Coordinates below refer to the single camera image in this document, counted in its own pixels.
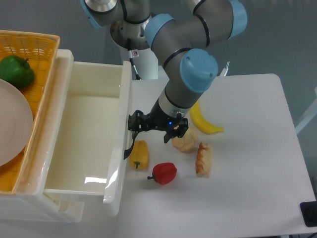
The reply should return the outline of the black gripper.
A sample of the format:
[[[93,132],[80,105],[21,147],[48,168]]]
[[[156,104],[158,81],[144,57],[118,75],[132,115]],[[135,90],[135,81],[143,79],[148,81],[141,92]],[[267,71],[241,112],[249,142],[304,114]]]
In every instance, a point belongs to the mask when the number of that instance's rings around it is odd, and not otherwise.
[[[188,128],[187,118],[183,118],[181,113],[177,113],[176,117],[169,116],[161,109],[158,100],[147,115],[136,110],[128,116],[128,130],[132,132],[133,138],[136,138],[140,132],[154,129],[166,131],[163,141],[168,143],[170,139],[182,138]]]

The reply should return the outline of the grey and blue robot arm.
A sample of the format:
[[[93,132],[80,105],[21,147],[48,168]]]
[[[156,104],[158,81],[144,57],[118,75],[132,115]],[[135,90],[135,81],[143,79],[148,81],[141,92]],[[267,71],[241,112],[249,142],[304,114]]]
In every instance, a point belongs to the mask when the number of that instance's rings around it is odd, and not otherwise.
[[[164,131],[164,141],[182,137],[186,114],[218,74],[218,64],[206,47],[242,33],[247,12],[237,0],[190,0],[192,16],[178,23],[169,14],[151,15],[148,0],[83,0],[82,8],[94,28],[122,22],[143,29],[140,39],[152,50],[169,81],[148,114],[136,111],[128,118],[133,136]]]

